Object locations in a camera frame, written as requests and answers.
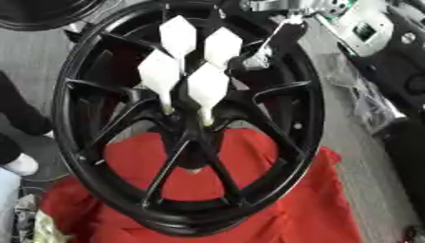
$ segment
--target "black wheel rim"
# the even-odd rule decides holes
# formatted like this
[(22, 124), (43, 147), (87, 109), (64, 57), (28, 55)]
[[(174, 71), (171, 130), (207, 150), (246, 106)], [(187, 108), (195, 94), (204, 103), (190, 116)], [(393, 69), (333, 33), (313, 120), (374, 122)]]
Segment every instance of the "black wheel rim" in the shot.
[(43, 0), (25, 4), (0, 0), (0, 28), (40, 31), (63, 27), (82, 20), (105, 0)]
[[(180, 151), (188, 144), (188, 140), (192, 139), (191, 136), (185, 137), (187, 133), (181, 131), (170, 132), (175, 124), (170, 125), (169, 118), (164, 121), (164, 116), (158, 113), (157, 98), (150, 91), (135, 89), (133, 88), (135, 84), (119, 84), (118, 86), (113, 80), (107, 82), (104, 75), (103, 77), (100, 75), (101, 77), (98, 77), (96, 81), (90, 81), (92, 73), (96, 73), (91, 70), (91, 67), (102, 60), (102, 55), (105, 53), (117, 55), (114, 51), (124, 47), (125, 53), (128, 53), (127, 51), (132, 53), (131, 58), (126, 59), (126, 62), (120, 60), (119, 65), (126, 66), (124, 67), (125, 75), (134, 74), (136, 65), (153, 47), (157, 47), (155, 42), (158, 35), (154, 29), (157, 29), (164, 17), (181, 14), (197, 28), (201, 28), (212, 10), (213, 5), (208, 1), (179, 1), (167, 9), (159, 2), (150, 2), (137, 4), (113, 14), (96, 25), (77, 44), (64, 64), (55, 90), (53, 117), (56, 138), (69, 168), (94, 195), (103, 199), (109, 206), (132, 217), (138, 223), (164, 234), (179, 236), (216, 234), (264, 209), (285, 195), (299, 181), (314, 157), (322, 137), (321, 86), (309, 59), (301, 48), (296, 46), (284, 60), (273, 60), (273, 75), (268, 74), (271, 70), (231, 72), (230, 75), (242, 80), (249, 90), (230, 91), (225, 100), (214, 109), (218, 119), (216, 125), (209, 128), (208, 132), (202, 131), (196, 135), (203, 137), (205, 134), (220, 134), (226, 124), (246, 120), (276, 142), (279, 146), (279, 159), (262, 178), (246, 188), (239, 190), (235, 186), (226, 168), (217, 159), (216, 151), (214, 152), (206, 145), (211, 140), (202, 140), (202, 142), (198, 140), (197, 144), (201, 147), (206, 146), (204, 154), (210, 156), (209, 165), (223, 182), (226, 191), (224, 197), (214, 200), (181, 202), (160, 198), (158, 190), (154, 189), (160, 189), (163, 181), (153, 182), (150, 188), (152, 190), (144, 192), (123, 181), (108, 168), (106, 163), (103, 163), (103, 166), (93, 165), (94, 162), (102, 159), (102, 154), (99, 147), (87, 146), (87, 144), (93, 145), (93, 141), (97, 141), (100, 147), (103, 147), (111, 136), (136, 120), (149, 120), (163, 128), (161, 136), (167, 137), (166, 140), (170, 140), (174, 145), (169, 150), (172, 154)], [(235, 16), (226, 20), (226, 26), (244, 37), (244, 44), (246, 44), (244, 50), (247, 52), (261, 45), (261, 40), (272, 32), (274, 24), (253, 24)], [(126, 80), (137, 78), (133, 75), (130, 78), (126, 77)], [(259, 78), (265, 78), (272, 83), (263, 87), (263, 83), (255, 82)], [(79, 114), (82, 112), (78, 108), (79, 97), (90, 97), (90, 90), (94, 90), (93, 92), (97, 94), (101, 90), (101, 96), (105, 97), (93, 102), (92, 106), (94, 110), (97, 110), (95, 113), (98, 117), (94, 118), (96, 115), (93, 113), (90, 122), (83, 123), (82, 120), (76, 122), (78, 120), (76, 118), (81, 119)], [(130, 117), (122, 116), (121, 121), (114, 120), (117, 126), (111, 126), (112, 122), (106, 125), (108, 120), (105, 121), (104, 117), (108, 116), (104, 115), (100, 108), (105, 106), (108, 95), (128, 104), (126, 106), (128, 113), (121, 113), (121, 115), (131, 114)], [(260, 102), (268, 96), (273, 99), (277, 97), (275, 100), (278, 102), (281, 101), (279, 100), (281, 96), (290, 97), (291, 102), (286, 106), (276, 106), (277, 108), (272, 110), (273, 114), (269, 118), (261, 112), (258, 105), (254, 105), (254, 100)], [(191, 119), (187, 113), (184, 113), (183, 117), (184, 121)], [(291, 119), (280, 120), (282, 117), (291, 117)], [(295, 121), (301, 122), (303, 129), (293, 128)], [(105, 131), (111, 134), (106, 134), (105, 137), (99, 136)]]

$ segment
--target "white shoe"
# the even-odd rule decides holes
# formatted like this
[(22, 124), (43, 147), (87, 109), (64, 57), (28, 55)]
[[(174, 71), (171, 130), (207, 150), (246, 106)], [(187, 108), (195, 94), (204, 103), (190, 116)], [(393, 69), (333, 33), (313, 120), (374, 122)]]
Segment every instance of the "white shoe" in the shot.
[(26, 154), (21, 154), (18, 159), (3, 165), (3, 167), (18, 176), (25, 177), (38, 171), (38, 162)]
[(54, 135), (53, 131), (50, 131), (46, 134), (43, 134), (43, 136), (51, 138), (51, 139), (55, 139), (55, 135)]

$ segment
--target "red fabric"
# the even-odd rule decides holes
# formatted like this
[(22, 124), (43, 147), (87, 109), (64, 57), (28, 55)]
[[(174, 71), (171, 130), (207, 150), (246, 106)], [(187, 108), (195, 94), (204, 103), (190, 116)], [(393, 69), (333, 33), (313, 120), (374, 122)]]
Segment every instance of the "red fabric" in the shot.
[[(165, 160), (161, 144), (158, 134), (143, 133), (109, 145), (105, 157), (120, 176), (145, 189)], [(232, 129), (226, 133), (220, 158), (243, 187), (266, 172), (276, 153), (267, 136)], [(62, 180), (46, 194), (42, 210), (54, 218), (64, 234), (76, 235), (73, 243), (358, 243), (358, 229), (333, 166), (339, 160), (329, 149), (320, 149), (303, 180), (288, 195), (240, 226), (213, 236), (179, 238), (145, 229), (91, 196), (74, 177)], [(210, 168), (197, 175), (177, 168), (163, 195), (202, 200), (222, 193)]]

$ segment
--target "white plastic rod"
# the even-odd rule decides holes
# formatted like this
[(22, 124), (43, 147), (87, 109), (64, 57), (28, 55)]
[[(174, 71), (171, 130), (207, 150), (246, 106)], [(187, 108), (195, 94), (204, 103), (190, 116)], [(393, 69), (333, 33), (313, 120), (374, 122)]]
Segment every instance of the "white plastic rod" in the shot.
[(160, 50), (154, 50), (138, 67), (142, 84), (159, 95), (164, 113), (170, 115), (170, 91), (180, 80), (178, 61)]
[(239, 56), (243, 40), (228, 30), (219, 28), (205, 40), (204, 58), (212, 65), (225, 70), (231, 58)]
[(162, 46), (175, 57), (181, 73), (185, 73), (185, 58), (196, 49), (196, 28), (178, 15), (159, 27)]
[(226, 96), (229, 81), (222, 69), (209, 63), (189, 77), (189, 96), (201, 106), (199, 115), (204, 126), (213, 124), (213, 108)]

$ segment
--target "gray floor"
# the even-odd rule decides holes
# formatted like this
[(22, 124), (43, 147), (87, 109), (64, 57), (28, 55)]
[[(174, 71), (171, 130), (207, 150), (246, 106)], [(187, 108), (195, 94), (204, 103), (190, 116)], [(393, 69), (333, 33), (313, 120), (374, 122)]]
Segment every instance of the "gray floor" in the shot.
[[(342, 155), (340, 177), (364, 242), (395, 243), (403, 227), (417, 223), (416, 216), (379, 142), (351, 117), (343, 90), (325, 81), (333, 71), (329, 54), (336, 52), (331, 38), (313, 23), (303, 46), (323, 77), (327, 109), (323, 145)], [(18, 33), (0, 29), (0, 68), (46, 115), (68, 51), (68, 41), (59, 30)], [(43, 171), (34, 179), (55, 178), (65, 172), (53, 141), (29, 138), (10, 128), (4, 119), (0, 119), (0, 130), (16, 138), (42, 163)]]

